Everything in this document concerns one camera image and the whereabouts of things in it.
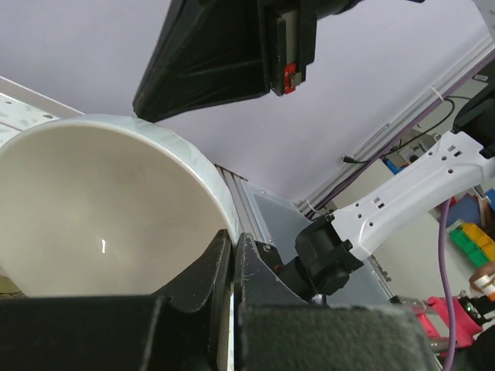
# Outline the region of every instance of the white bowl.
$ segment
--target white bowl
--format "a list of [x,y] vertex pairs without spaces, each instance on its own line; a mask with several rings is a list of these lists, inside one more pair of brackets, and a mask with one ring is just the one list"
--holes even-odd
[[239,220],[217,170],[132,117],[51,121],[0,148],[0,265],[28,296],[149,294]]

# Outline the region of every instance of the person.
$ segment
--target person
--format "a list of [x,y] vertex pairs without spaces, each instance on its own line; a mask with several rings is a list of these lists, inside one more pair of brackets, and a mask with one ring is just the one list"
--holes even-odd
[[[474,281],[484,275],[495,274],[495,261],[486,263],[479,268],[469,279],[471,288],[474,291],[481,290],[474,285]],[[452,371],[491,371],[495,369],[495,326],[491,326],[483,331],[474,343],[466,349],[458,349],[454,356]]]

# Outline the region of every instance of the yellow bin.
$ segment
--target yellow bin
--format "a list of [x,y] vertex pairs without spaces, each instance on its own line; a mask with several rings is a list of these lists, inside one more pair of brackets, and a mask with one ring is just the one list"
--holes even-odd
[[495,261],[495,242],[488,237],[476,224],[464,223],[463,232],[486,254],[491,260]]

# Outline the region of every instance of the human hand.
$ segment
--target human hand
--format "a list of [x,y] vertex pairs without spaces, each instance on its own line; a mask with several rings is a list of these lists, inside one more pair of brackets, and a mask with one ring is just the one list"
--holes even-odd
[[495,261],[491,261],[489,263],[484,264],[481,268],[478,268],[476,272],[469,279],[469,283],[471,284],[471,288],[474,291],[481,293],[481,290],[474,284],[474,281],[480,279],[482,276],[491,276],[495,274]]

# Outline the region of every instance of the ceramic bowl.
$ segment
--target ceramic bowl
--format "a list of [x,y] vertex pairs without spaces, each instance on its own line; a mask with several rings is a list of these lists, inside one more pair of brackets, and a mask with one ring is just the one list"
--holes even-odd
[[234,243],[230,192],[200,151],[133,117],[41,124],[0,148],[0,265],[28,296],[149,294]]

